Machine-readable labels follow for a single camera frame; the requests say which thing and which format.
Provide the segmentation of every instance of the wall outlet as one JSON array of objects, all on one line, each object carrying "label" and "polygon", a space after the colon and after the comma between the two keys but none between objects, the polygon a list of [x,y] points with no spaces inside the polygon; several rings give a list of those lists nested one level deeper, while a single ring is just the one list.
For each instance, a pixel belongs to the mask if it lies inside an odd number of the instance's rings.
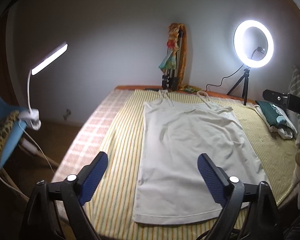
[{"label": "wall outlet", "polygon": [[63,115],[63,119],[65,119],[65,121],[67,121],[68,117],[71,115],[71,110],[70,109],[66,109],[66,113]]}]

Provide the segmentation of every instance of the brown floor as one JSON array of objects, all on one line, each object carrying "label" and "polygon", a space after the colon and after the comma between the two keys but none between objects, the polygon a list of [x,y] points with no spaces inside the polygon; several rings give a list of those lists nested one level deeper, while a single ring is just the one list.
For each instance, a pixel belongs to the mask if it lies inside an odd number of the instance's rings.
[{"label": "brown floor", "polygon": [[[27,132],[39,144],[45,155],[60,163],[80,127],[42,122],[39,131]],[[6,172],[30,196],[35,183],[41,179],[51,181],[53,173],[46,160],[28,156],[16,148],[4,166]],[[0,181],[0,239],[18,239],[26,202]],[[63,223],[67,239],[75,239],[71,228]]]}]

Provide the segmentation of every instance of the white tank top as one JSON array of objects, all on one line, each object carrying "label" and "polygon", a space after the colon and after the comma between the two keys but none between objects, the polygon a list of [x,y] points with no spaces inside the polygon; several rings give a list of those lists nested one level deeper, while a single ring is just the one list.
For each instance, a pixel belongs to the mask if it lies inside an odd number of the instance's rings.
[{"label": "white tank top", "polygon": [[201,104],[173,102],[166,92],[159,94],[156,101],[144,103],[144,144],[132,214],[135,222],[187,224],[219,215],[222,207],[213,201],[197,168],[201,153],[244,183],[267,181],[231,107],[206,101],[199,93]]}]

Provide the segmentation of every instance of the gray wall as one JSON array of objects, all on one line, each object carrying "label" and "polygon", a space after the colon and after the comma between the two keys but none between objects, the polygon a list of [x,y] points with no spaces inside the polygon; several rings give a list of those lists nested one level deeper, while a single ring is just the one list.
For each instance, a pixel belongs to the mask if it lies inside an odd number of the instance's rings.
[{"label": "gray wall", "polygon": [[[158,66],[172,22],[188,31],[185,82],[219,84],[242,64],[233,36],[247,19],[262,22],[275,46],[271,61],[250,71],[248,97],[261,99],[264,89],[287,92],[291,67],[300,67],[300,11],[292,0],[20,0],[8,22],[13,51],[7,53],[26,96],[29,69],[67,41],[66,53],[31,77],[31,105],[55,121],[70,108],[69,121],[83,123],[115,86],[161,84]],[[226,93],[241,75],[211,90]],[[241,93],[242,86],[234,91]]]}]

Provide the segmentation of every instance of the black tripod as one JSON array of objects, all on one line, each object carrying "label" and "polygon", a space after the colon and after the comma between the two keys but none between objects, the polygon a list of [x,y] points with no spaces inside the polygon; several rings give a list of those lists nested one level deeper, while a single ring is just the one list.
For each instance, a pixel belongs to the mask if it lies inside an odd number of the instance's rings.
[{"label": "black tripod", "polygon": [[241,78],[239,78],[239,80],[236,82],[236,84],[227,93],[227,95],[229,96],[231,94],[231,92],[240,84],[242,79],[244,79],[243,91],[242,91],[242,98],[243,98],[244,105],[247,104],[249,72],[250,72],[250,67],[247,66],[247,68],[244,69],[244,74],[241,76]]}]

